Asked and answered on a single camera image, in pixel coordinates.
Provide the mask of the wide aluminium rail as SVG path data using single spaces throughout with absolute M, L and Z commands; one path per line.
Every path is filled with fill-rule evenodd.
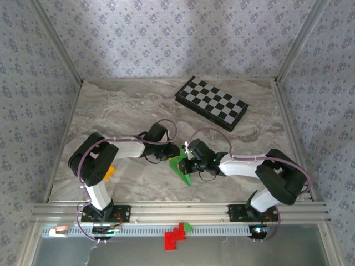
M 173 225 L 188 222 L 193 225 L 230 223 L 229 202 L 128 202 L 131 206 L 128 225 Z M 279 205 L 284 224 L 329 223 L 331 217 L 324 202 L 301 201 L 292 206 Z M 73 224 L 77 215 L 76 202 L 36 204 L 32 220 L 43 224 Z

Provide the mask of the pink white small object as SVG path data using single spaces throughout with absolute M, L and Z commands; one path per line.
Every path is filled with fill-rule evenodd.
M 57 226 L 51 228 L 48 232 L 50 237 L 66 238 L 69 226 Z

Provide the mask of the green paper sheet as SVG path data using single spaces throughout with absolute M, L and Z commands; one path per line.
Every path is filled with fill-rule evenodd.
M 185 175 L 179 170 L 179 162 L 185 158 L 187 158 L 187 154 L 185 153 L 185 150 L 179 148 L 179 154 L 169 159 L 169 167 L 172 169 L 172 171 L 175 174 L 177 174 L 181 178 L 183 182 L 185 182 L 188 186 L 191 186 L 190 175 L 189 174 Z

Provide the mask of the black white folding chessboard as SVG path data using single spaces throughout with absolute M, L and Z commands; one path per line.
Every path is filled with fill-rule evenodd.
M 195 76 L 177 91 L 175 100 L 228 132 L 233 131 L 249 107 Z

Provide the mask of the grey metal panel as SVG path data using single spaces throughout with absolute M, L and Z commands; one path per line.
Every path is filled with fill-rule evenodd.
M 282 225 L 265 242 L 248 236 L 186 236 L 165 251 L 163 237 L 42 237 L 22 266 L 331 266 L 316 225 Z

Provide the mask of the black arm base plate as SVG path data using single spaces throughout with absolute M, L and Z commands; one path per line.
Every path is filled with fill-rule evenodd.
M 227 207 L 227 214 L 230 222 L 262 222 L 264 218 L 271 218 L 271 221 L 279 220 L 276 207 L 271 207 L 265 212 L 259 212 L 245 204 L 230 204 Z
M 110 205 L 103 210 L 98 210 L 94 206 L 89 205 L 83 208 L 81 216 L 82 222 L 93 223 L 128 223 L 130 221 L 131 206 L 130 205 Z

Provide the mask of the red toy brick cluster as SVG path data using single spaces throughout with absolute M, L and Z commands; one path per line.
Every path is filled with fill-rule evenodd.
M 165 251 L 173 251 L 177 249 L 177 242 L 186 239 L 185 225 L 179 223 L 178 227 L 174 227 L 172 231 L 164 233 L 164 249 Z

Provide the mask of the aluminium frame profile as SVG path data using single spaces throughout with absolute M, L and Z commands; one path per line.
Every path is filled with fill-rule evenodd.
M 303 155 L 303 148 L 301 147 L 301 143 L 298 138 L 298 130 L 293 124 L 293 113 L 287 105 L 288 98 L 278 85 L 276 79 L 273 81 L 273 90 L 275 92 L 276 101 L 282 116 L 288 143 L 291 147 L 292 158 L 300 167 L 308 171 L 306 159 Z
M 61 140 L 61 143 L 59 145 L 59 151 L 58 151 L 58 154 L 57 154 L 57 156 L 55 158 L 55 162 L 54 162 L 52 171 L 51 171 L 50 176 L 49 176 L 49 181 L 48 181 L 47 188 L 46 188 L 46 191 L 45 191 L 43 199 L 42 199 L 42 203 L 48 203 L 48 201 L 49 201 L 50 194 L 51 194 L 51 191 L 52 191 L 52 188 L 53 188 L 53 182 L 54 182 L 54 179 L 55 179 L 55 175 L 57 173 L 57 169 L 58 169 L 59 164 L 60 164 L 60 159 L 62 157 L 63 149 L 65 147 L 66 139 L 67 139 L 67 136 L 68 136 L 68 132 L 69 132 L 70 125 L 71 125 L 71 122 L 72 122 L 72 119 L 73 119 L 73 114 L 74 114 L 74 111 L 75 111 L 75 108 L 76 108 L 76 105 L 77 105 L 77 102 L 78 102 L 78 98 L 79 98 L 79 94 L 80 94 L 81 88 L 82 88 L 82 83 L 80 84 L 79 89 L 78 89 L 78 91 L 77 91 L 77 93 L 75 95 L 74 102 L 73 102 L 73 105 L 71 107 L 71 110 L 70 110 L 70 113 L 69 113 L 69 116 L 68 116 L 67 124 L 66 124 L 65 130 L 64 130 L 64 132 L 62 134 L 62 140 Z
M 287 75 L 291 71 L 294 63 L 296 62 L 298 56 L 300 55 L 303 47 L 307 43 L 312 31 L 317 25 L 321 15 L 328 6 L 331 0 L 315 0 L 312 7 L 310 8 L 308 15 L 303 21 L 302 27 L 297 33 L 292 45 L 283 60 L 280 69 L 275 76 L 275 83 L 280 85 L 284 83 Z
M 58 53 L 59 58 L 66 67 L 68 73 L 73 78 L 73 80 L 78 84 L 82 84 L 82 78 L 72 61 L 69 53 L 67 52 L 64 43 L 62 42 L 59 34 L 57 33 L 50 17 L 47 15 L 43 5 L 40 0 L 26 0 L 28 5 L 31 7 L 33 13 L 37 17 L 39 24 L 42 26 L 47 37 L 49 38 L 55 51 Z

